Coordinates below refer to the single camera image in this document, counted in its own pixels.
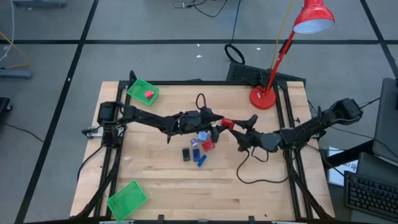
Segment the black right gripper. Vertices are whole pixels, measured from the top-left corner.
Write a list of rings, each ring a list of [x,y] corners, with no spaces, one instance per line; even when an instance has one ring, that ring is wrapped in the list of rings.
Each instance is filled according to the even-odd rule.
[[[234,120],[233,123],[241,128],[253,128],[258,115],[252,115],[248,120]],[[281,136],[277,133],[260,133],[256,130],[247,131],[248,137],[239,131],[230,130],[230,133],[236,138],[238,143],[238,151],[247,151],[251,147],[260,147],[267,152],[277,152],[279,144],[282,140]]]

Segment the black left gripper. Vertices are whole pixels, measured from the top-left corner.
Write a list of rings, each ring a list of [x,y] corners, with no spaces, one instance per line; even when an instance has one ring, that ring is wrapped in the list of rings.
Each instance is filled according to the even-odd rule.
[[[187,111],[181,115],[177,130],[181,134],[210,131],[211,140],[218,142],[220,136],[218,126],[212,126],[211,123],[223,118],[222,115],[214,114],[210,108],[202,107],[200,111]]]

